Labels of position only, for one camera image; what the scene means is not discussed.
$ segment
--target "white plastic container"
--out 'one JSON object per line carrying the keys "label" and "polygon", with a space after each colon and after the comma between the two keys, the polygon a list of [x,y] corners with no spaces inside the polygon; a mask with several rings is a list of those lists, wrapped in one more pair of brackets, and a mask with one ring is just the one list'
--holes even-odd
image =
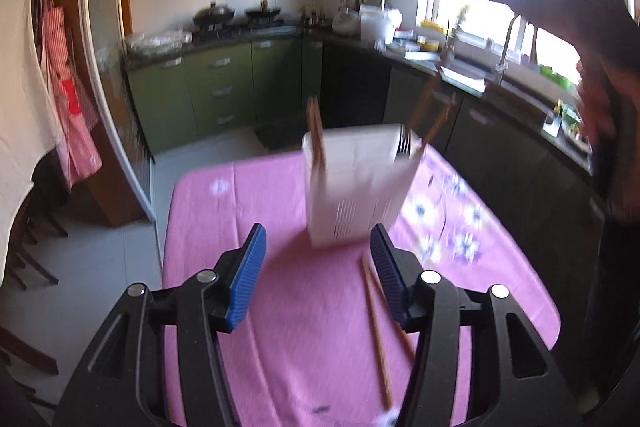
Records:
{"label": "white plastic container", "polygon": [[396,157],[401,126],[377,125],[326,130],[326,167],[312,168],[311,136],[305,155],[306,222],[313,247],[369,237],[396,221],[420,165],[420,139],[412,133],[409,156]]}
{"label": "white plastic container", "polygon": [[383,41],[391,44],[396,27],[383,11],[366,10],[360,13],[360,39],[363,41]]}

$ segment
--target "black countertop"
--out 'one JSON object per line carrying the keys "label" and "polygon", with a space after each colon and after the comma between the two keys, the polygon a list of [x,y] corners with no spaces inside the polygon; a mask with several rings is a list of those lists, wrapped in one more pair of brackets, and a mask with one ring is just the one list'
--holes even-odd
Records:
{"label": "black countertop", "polygon": [[[318,28],[296,28],[295,31],[286,34],[245,34],[236,38],[220,39],[215,41],[193,41],[190,44],[183,45],[178,50],[162,55],[155,55],[151,57],[127,57],[125,60],[125,69],[127,72],[135,71],[154,64],[161,64],[162,62],[182,57],[184,55],[204,50],[222,48],[225,46],[232,46],[242,42],[287,39],[299,36],[330,42],[339,46],[348,46],[354,51],[370,54],[372,55],[372,58],[375,57],[379,60],[389,61],[393,67],[413,74],[422,73],[429,76],[434,76],[436,74],[435,66],[432,62],[408,60],[401,55],[390,51],[378,52],[370,43],[361,41],[359,38],[346,38],[334,34],[331,30]],[[468,97],[473,97],[473,99],[482,105],[483,108],[494,112],[497,116],[503,118],[509,124],[512,124],[515,128],[527,134],[527,136],[550,145],[551,147],[549,147],[549,150],[553,156],[561,161],[567,168],[571,169],[578,177],[583,179],[583,181],[590,183],[591,169],[589,159],[585,157],[584,154],[578,152],[569,143],[569,140],[564,137],[562,130],[558,132],[557,136],[549,134],[547,131],[543,130],[542,124],[536,124],[530,118],[525,117],[514,107],[512,103],[505,100],[502,96],[497,95],[492,89],[485,89],[484,92],[482,92],[481,90],[474,88],[473,82],[460,82],[459,80],[462,79],[456,74],[452,74],[451,76],[447,76],[447,74],[445,74],[443,80],[450,86],[462,91],[463,94],[466,94]],[[510,91],[525,100],[530,100],[531,98],[527,93],[523,90],[519,90],[517,87],[511,86]]]}

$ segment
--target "table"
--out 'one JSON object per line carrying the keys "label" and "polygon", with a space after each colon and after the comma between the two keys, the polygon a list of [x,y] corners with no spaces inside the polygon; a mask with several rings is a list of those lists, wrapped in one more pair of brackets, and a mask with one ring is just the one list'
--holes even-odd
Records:
{"label": "table", "polygon": [[[181,284],[242,244],[254,222],[267,254],[244,322],[219,334],[229,385],[247,427],[369,425],[383,413],[360,258],[368,241],[313,250],[306,232],[301,153],[190,172],[174,188],[162,286]],[[432,148],[421,160],[401,215],[389,231],[457,286],[506,285],[548,347],[560,318],[543,283],[497,218]],[[411,362],[385,303],[377,314],[399,407]],[[453,424],[465,419],[470,335],[461,329]],[[166,394],[185,425],[175,328],[165,338]]]}

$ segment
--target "white floor tile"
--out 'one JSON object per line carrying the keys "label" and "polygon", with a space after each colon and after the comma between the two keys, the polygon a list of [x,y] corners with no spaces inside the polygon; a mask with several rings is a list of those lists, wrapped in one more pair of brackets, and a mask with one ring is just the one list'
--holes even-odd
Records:
{"label": "white floor tile", "polygon": [[[18,271],[27,291],[10,279],[0,287],[0,324],[54,357],[60,374],[45,375],[14,356],[9,371],[36,388],[38,397],[54,403],[129,280],[142,280],[153,289],[160,286],[153,225],[140,222],[121,229],[102,225],[95,205],[82,194],[72,196],[56,218],[69,237],[56,235],[43,223],[34,230],[38,244],[25,248],[60,284],[50,285],[28,266]],[[49,411],[38,411],[51,420]]]}
{"label": "white floor tile", "polygon": [[161,252],[164,253],[174,185],[180,178],[197,169],[263,156],[267,153],[255,137],[253,129],[242,127],[158,155],[154,166],[153,192]]}
{"label": "white floor tile", "polygon": [[124,260],[127,285],[143,282],[151,290],[160,289],[160,258],[152,223],[141,221],[124,228]]}

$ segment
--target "pink striped apron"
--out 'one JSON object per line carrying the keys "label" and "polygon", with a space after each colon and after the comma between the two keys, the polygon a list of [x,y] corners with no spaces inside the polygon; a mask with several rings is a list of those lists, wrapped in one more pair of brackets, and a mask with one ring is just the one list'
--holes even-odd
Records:
{"label": "pink striped apron", "polygon": [[40,0],[40,16],[43,72],[64,133],[57,150],[70,190],[102,167],[102,159],[90,134],[98,116],[69,57],[64,9],[56,7],[53,0]]}

